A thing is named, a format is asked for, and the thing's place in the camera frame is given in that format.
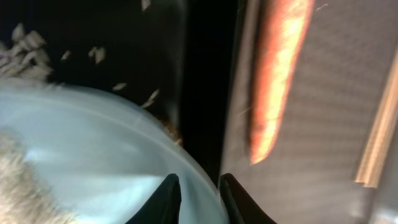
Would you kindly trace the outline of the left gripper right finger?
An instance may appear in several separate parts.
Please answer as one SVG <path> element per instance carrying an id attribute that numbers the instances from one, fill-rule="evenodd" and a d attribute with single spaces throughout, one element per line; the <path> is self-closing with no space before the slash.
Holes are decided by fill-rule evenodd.
<path id="1" fill-rule="evenodd" d="M 230 224 L 276 224 L 230 173 L 220 177 L 219 191 Z"/>

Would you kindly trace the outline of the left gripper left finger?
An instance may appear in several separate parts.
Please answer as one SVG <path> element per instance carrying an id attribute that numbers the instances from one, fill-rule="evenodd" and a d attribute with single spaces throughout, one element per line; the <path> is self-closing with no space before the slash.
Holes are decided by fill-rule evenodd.
<path id="1" fill-rule="evenodd" d="M 126 224 L 178 224 L 181 201 L 179 178 L 169 174 Z"/>

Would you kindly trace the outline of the light blue rice bowl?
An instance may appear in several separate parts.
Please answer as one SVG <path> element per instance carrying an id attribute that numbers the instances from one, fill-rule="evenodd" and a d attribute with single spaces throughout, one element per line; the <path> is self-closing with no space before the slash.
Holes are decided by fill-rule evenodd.
<path id="1" fill-rule="evenodd" d="M 103 211 L 105 201 L 127 205 L 134 216 L 176 174 L 178 223 L 229 221 L 205 171 L 159 121 L 116 95 L 75 86 L 1 86 L 1 133 L 23 145 L 55 200 L 84 217 Z"/>

